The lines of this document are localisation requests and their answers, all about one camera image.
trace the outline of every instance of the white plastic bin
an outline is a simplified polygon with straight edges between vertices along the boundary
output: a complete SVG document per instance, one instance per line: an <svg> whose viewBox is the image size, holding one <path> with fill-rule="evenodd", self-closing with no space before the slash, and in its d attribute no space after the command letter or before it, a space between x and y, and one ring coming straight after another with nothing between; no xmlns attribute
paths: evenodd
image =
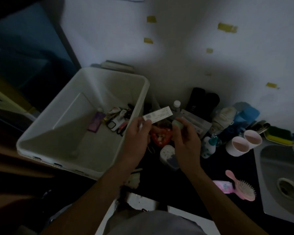
<svg viewBox="0 0 294 235"><path fill-rule="evenodd" d="M18 140L20 155L98 179L114 163L124 137L101 125L87 131L98 107L135 105L143 114L149 81L139 75L87 67L79 70Z"/></svg>

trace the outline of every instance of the white cup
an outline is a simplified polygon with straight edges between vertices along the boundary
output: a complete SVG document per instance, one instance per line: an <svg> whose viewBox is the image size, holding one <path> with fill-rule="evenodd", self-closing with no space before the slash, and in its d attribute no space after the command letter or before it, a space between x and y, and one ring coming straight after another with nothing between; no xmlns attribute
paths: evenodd
<svg viewBox="0 0 294 235"><path fill-rule="evenodd" d="M248 141L250 149L262 143L261 136L254 130L246 130L244 132L244 138Z"/></svg>
<svg viewBox="0 0 294 235"><path fill-rule="evenodd" d="M225 146L228 154L239 157L249 151L249 142L242 137L236 136L229 141Z"/></svg>

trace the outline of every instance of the hand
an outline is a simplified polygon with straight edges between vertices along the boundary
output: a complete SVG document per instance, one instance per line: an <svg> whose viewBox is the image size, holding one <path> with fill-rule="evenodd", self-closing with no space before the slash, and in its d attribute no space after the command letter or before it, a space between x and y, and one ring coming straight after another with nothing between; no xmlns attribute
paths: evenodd
<svg viewBox="0 0 294 235"><path fill-rule="evenodd" d="M181 170L186 176L203 172L200 166L201 141L192 124L181 118L177 121L184 125L182 131L173 125L173 141L175 144L175 155Z"/></svg>
<svg viewBox="0 0 294 235"><path fill-rule="evenodd" d="M141 123L143 123L143 127L139 131L139 125ZM150 142L149 131L151 124L151 120L144 121L143 118L135 118L127 128L123 154L120 160L125 162L133 170L143 158L147 145Z"/></svg>

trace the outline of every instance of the gray shirt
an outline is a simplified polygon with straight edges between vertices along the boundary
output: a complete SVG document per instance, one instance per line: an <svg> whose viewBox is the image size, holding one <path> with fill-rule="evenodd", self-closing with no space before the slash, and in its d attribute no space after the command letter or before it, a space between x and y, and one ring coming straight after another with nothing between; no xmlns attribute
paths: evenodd
<svg viewBox="0 0 294 235"><path fill-rule="evenodd" d="M108 235L206 235L195 222L165 211L143 212L114 227Z"/></svg>

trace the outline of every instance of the person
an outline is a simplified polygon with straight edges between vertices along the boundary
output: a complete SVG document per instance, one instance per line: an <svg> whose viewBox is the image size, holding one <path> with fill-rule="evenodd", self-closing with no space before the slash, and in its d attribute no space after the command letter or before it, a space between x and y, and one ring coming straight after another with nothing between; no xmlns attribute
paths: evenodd
<svg viewBox="0 0 294 235"><path fill-rule="evenodd" d="M190 180L206 206L221 235L267 234L244 214L205 174L200 167L201 141L194 127L183 119L182 131L173 126L176 158L182 172ZM42 235L94 235L120 188L143 158L148 141L151 121L136 118L125 135L123 154L117 162L81 198L62 213ZM196 223L165 211L140 212L120 222L109 235L204 235Z"/></svg>

